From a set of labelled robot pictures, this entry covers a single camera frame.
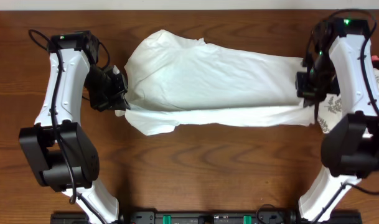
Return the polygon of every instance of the wood grain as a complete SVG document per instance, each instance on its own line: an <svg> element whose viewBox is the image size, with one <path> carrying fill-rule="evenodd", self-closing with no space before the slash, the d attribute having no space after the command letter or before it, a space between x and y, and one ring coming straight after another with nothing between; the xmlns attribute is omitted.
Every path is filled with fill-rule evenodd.
<svg viewBox="0 0 379 224"><path fill-rule="evenodd" d="M107 46L111 63L123 68L138 44L160 29L232 49L302 57L311 27L329 12L0 12L0 223L49 223L54 211L79 210L37 184L18 144L20 128L32 126L39 113L50 69L28 29L47 35L89 29ZM379 11L374 13L379 20ZM372 50L379 55L379 26ZM100 178L123 209L293 207L321 168L318 126L182 125L147 137L112 111L93 111L87 101L82 126L98 149ZM379 173L362 186L379 189ZM357 208L365 223L379 223L379 197L353 190L339 208Z"/></svg>

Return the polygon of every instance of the folded white cloth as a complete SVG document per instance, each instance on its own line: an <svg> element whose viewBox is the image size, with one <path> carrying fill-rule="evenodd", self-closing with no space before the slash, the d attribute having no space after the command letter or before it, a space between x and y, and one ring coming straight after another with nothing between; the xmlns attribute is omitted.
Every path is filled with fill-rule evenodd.
<svg viewBox="0 0 379 224"><path fill-rule="evenodd" d="M301 58L232 50L160 30L141 42L125 69L128 122L145 135L180 124L309 125L314 109L296 96ZM116 111L121 116L124 111Z"/></svg>

